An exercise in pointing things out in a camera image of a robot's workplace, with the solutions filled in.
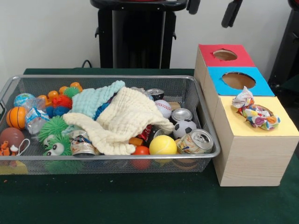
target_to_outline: box hole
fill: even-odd
[[[238,56],[234,52],[225,49],[217,50],[213,52],[213,55],[214,57],[222,61],[233,61],[238,58]]]
[[[256,85],[255,80],[241,72],[228,72],[222,76],[222,80],[230,87],[242,90],[244,86],[248,89]]]

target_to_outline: wooden box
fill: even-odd
[[[232,106],[231,96],[219,96],[214,126],[221,153],[214,158],[220,186],[278,186],[299,141],[299,132],[277,97],[255,97],[280,117],[273,130],[253,128]]]
[[[202,45],[197,49],[194,77],[201,88],[205,83],[208,67],[255,67],[242,45]]]
[[[241,45],[200,45],[194,77],[200,83],[222,151],[213,159],[221,186],[278,186],[299,132]],[[232,107],[247,88],[255,104],[280,117],[274,130],[253,128]]]
[[[247,86],[254,96],[274,96],[242,45],[199,45],[194,77],[212,119],[219,95],[235,96]]]

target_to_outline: red box top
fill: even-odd
[[[199,45],[207,67],[255,67],[242,45]]]

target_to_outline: basket rim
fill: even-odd
[[[31,79],[31,78],[42,78],[42,79],[51,79],[51,78],[147,78],[147,79],[189,79],[195,84],[195,89],[197,96],[199,97],[199,104],[204,112],[206,124],[209,129],[209,133],[213,136],[215,151],[209,154],[175,154],[175,155],[96,155],[96,156],[0,156],[0,161],[30,161],[30,160],[134,160],[134,159],[203,159],[203,158],[214,158],[220,151],[220,143],[218,136],[216,134],[215,128],[213,126],[212,120],[210,118],[209,112],[207,110],[206,101],[204,99],[202,89],[199,86],[198,82],[192,76],[187,75],[20,75],[14,76],[8,79],[4,87],[0,92],[0,102],[7,93],[10,85],[13,81],[18,79]]]

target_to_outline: yellow ball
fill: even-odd
[[[159,135],[149,145],[151,155],[169,155],[177,153],[176,142],[167,135]]]

